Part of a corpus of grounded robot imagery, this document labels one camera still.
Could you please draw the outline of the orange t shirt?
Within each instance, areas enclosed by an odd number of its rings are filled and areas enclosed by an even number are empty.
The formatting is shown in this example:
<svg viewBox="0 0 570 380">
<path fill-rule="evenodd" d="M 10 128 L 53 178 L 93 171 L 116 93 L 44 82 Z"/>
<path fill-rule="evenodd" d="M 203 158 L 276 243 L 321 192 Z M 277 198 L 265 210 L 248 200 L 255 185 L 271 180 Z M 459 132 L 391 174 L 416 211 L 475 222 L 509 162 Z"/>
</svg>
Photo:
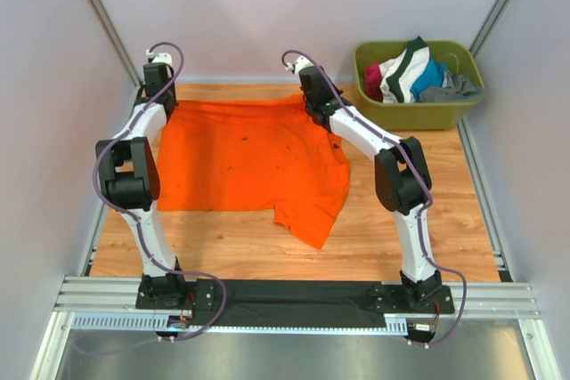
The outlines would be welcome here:
<svg viewBox="0 0 570 380">
<path fill-rule="evenodd" d="M 162 131 L 161 211 L 260 211 L 322 248 L 345 204 L 340 137 L 316 125 L 302 95 L 271 101 L 180 101 Z"/>
</svg>

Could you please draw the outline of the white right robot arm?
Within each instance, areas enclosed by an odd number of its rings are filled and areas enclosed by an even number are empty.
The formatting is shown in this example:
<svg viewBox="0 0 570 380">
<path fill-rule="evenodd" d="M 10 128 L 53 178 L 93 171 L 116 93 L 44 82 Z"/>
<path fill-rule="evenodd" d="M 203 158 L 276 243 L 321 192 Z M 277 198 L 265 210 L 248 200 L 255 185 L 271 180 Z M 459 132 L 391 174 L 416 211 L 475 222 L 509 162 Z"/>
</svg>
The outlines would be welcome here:
<svg viewBox="0 0 570 380">
<path fill-rule="evenodd" d="M 441 272 L 432 260 L 426 208 L 431 178 L 419 141 L 401 139 L 365 118 L 330 85 L 323 69 L 311 63 L 296 66 L 305 111 L 313 122 L 359 149 L 373 164 L 376 196 L 393 214 L 402 252 L 402 285 L 385 294 L 374 293 L 410 311 L 439 310 L 443 297 Z"/>
</svg>

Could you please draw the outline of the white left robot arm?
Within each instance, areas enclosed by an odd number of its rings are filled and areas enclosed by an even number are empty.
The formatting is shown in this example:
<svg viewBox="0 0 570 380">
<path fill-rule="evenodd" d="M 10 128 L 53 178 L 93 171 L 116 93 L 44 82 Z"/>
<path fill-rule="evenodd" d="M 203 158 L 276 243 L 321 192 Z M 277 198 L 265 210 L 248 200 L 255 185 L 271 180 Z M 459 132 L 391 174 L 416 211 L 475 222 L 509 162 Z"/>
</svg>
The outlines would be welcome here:
<svg viewBox="0 0 570 380">
<path fill-rule="evenodd" d="M 138 309 L 177 310 L 189 295 L 159 219 L 160 180 L 151 150 L 151 143 L 177 106 L 174 75 L 169 54 L 149 53 L 131 117 L 114 137 L 95 145 L 98 196 L 121 214 L 141 254 Z"/>
</svg>

